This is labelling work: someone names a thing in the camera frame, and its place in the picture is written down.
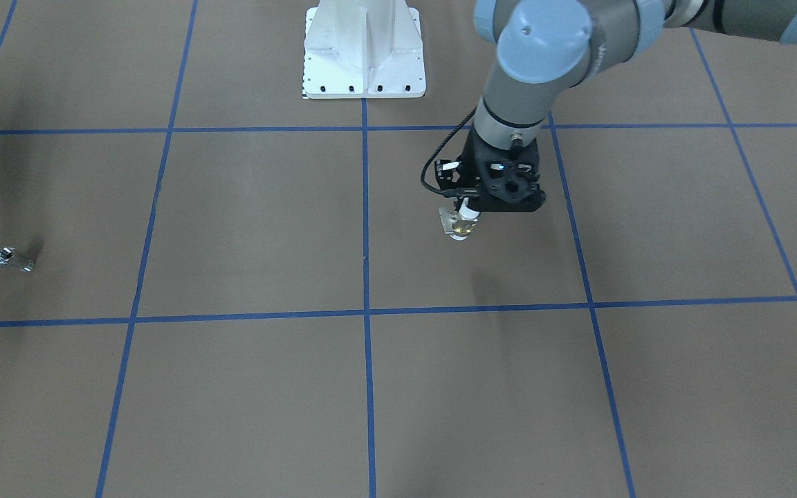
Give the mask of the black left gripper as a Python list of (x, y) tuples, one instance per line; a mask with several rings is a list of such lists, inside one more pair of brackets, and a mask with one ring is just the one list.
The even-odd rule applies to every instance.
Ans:
[(538, 140), (494, 147), (470, 130), (456, 160), (439, 160), (439, 190), (448, 190), (453, 207), (477, 212), (535, 212), (547, 196), (540, 185)]

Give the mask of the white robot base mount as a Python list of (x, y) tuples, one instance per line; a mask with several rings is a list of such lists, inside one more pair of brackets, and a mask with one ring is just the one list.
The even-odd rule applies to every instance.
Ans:
[(302, 97), (425, 95), (420, 12), (405, 1), (320, 1), (304, 16)]

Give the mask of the chrome elbow pipe fitting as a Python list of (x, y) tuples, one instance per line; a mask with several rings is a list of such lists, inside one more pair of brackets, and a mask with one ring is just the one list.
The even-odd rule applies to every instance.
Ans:
[(35, 267), (35, 262), (26, 255), (19, 252), (15, 247), (3, 247), (0, 249), (0, 268), (16, 269), (23, 273), (28, 273)]

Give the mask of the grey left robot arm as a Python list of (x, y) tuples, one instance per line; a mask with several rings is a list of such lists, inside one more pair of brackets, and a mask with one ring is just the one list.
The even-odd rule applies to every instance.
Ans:
[(797, 1), (478, 1), (495, 44), (483, 94), (455, 160), (429, 158), (430, 192), (465, 212), (535, 212), (545, 202), (537, 136), (559, 95), (635, 59), (665, 29), (797, 45)]

